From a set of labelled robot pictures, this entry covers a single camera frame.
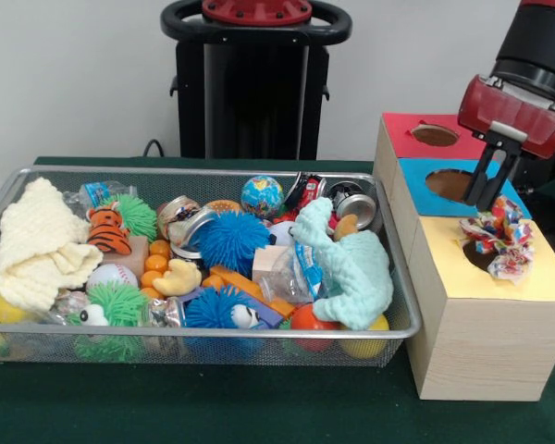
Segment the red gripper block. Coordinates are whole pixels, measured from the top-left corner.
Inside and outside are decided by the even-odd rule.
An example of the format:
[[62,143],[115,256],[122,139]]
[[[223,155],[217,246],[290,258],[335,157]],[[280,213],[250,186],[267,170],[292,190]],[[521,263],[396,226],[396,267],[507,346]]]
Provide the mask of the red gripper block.
[[[555,154],[555,100],[496,76],[476,75],[470,81],[459,107],[458,123],[476,133],[498,133],[542,159]],[[478,205],[479,211],[491,209],[521,157],[520,150],[504,151],[497,174],[487,179],[494,153],[495,146],[487,143],[462,198],[465,204]]]

